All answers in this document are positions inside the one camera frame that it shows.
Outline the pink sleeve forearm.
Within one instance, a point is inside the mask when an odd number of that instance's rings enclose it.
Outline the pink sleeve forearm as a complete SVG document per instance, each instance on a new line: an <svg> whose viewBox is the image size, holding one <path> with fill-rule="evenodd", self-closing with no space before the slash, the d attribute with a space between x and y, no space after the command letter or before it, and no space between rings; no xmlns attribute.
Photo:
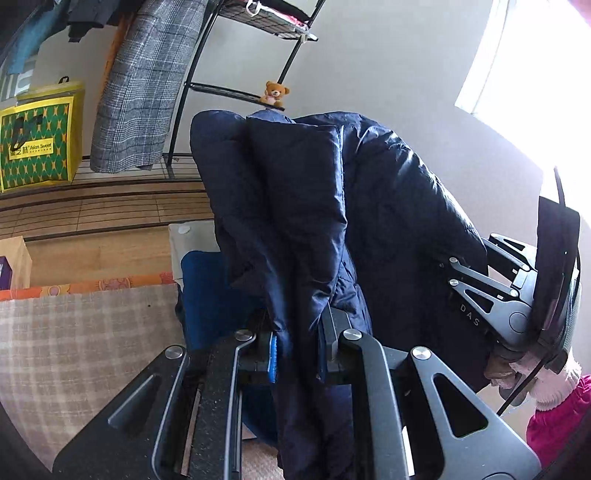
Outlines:
<svg viewBox="0 0 591 480"><path fill-rule="evenodd" d="M543 468L557 459L590 410L590 376L569 352L560 373L542 368L536 375L530 396L536 410L526 428L526 443Z"/></svg>

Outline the person right hand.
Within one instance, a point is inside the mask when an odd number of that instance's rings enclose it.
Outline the person right hand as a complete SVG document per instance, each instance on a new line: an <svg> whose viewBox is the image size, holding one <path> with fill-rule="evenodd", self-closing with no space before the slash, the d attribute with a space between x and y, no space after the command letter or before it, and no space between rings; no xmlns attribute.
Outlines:
<svg viewBox="0 0 591 480"><path fill-rule="evenodd" d="M515 361L509 361L501 355L493 353L489 357L484 375L493 386L499 388L499 393L505 401L520 385L525 384L525 387L511 402L511 406L517 407L525 401L528 395L535 395L537 388L542 386L539 375L527 381L540 361L541 359L531 352L525 353Z"/></svg>

